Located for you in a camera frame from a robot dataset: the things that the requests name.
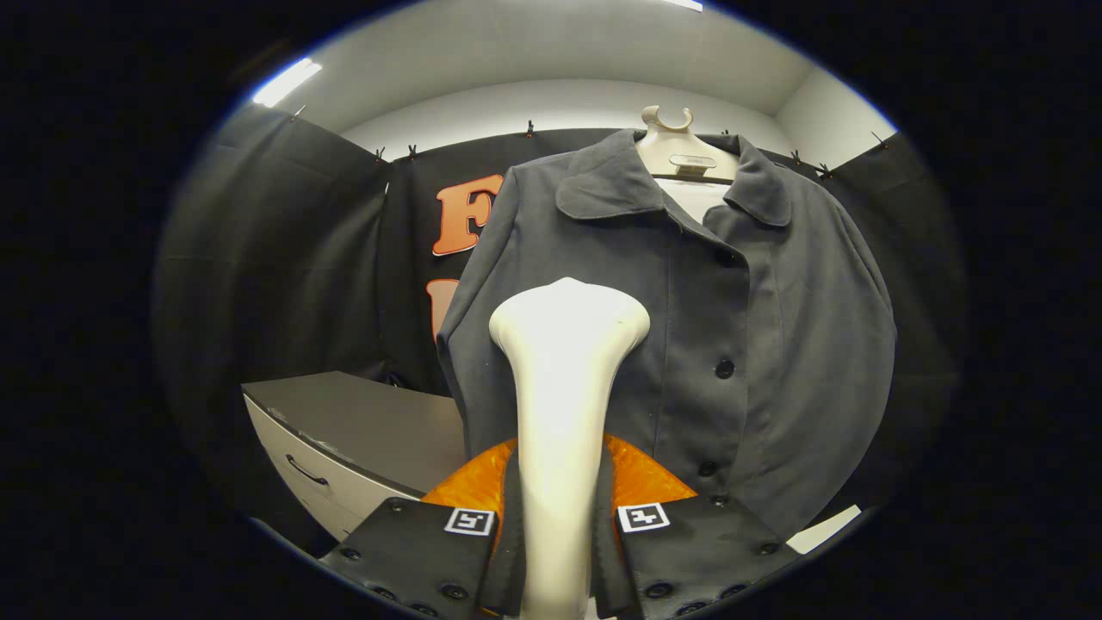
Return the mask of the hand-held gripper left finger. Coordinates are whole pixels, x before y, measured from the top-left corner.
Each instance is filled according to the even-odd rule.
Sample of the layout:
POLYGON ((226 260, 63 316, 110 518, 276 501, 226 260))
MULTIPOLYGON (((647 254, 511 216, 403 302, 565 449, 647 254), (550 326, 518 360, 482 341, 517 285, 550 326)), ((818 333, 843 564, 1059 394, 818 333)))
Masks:
POLYGON ((418 619, 517 614, 526 576, 518 440, 480 452, 418 501, 385 499, 320 562, 418 619))

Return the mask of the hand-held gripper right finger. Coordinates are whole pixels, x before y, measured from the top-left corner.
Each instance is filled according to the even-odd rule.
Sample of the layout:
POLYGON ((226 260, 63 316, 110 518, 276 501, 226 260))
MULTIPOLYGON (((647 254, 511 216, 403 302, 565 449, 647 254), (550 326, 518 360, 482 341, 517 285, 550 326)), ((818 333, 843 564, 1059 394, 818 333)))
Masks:
POLYGON ((605 435, 591 539, 599 617, 676 619, 750 592, 799 553, 730 497, 701 497, 605 435))

